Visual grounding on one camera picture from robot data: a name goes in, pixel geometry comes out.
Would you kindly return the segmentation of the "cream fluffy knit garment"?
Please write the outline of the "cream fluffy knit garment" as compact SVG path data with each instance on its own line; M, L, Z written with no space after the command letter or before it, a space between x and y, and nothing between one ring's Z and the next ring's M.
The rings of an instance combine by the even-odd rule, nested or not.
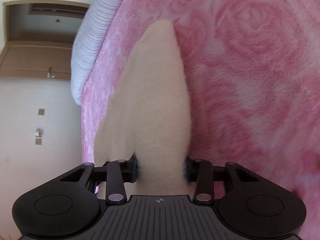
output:
M184 162L191 116L173 24L160 20L134 45L94 141L94 162L138 160L129 194L190 194Z

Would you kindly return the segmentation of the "brown wooden door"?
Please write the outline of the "brown wooden door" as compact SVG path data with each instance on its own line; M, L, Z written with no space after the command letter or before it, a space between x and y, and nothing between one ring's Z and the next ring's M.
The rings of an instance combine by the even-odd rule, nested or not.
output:
M1 77L71 80L72 45L60 42L8 41L1 52Z

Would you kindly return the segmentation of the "pink floral fleece blanket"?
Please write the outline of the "pink floral fleece blanket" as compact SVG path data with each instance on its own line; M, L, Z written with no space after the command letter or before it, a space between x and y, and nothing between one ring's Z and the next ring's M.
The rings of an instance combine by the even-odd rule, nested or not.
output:
M146 28L173 22L192 109L190 153L234 161L305 203L319 239L319 0L123 0L82 89L82 157Z

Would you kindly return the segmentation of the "white striped rolled quilt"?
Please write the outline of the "white striped rolled quilt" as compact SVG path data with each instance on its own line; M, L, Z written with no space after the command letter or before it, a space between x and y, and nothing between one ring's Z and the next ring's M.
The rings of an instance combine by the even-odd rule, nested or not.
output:
M71 55L71 94L77 105L122 1L93 0L78 29Z

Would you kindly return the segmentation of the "wall socket with plug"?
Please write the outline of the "wall socket with plug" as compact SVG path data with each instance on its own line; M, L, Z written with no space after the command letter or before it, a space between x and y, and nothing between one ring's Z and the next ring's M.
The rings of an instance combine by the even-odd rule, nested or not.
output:
M36 146L42 145L42 136L43 136L43 129L37 128L35 131L35 145Z

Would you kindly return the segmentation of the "beige wall switch plate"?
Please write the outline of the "beige wall switch plate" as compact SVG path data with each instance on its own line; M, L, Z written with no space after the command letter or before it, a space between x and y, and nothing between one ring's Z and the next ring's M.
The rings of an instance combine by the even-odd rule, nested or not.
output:
M38 115L43 116L45 114L45 109L39 109Z

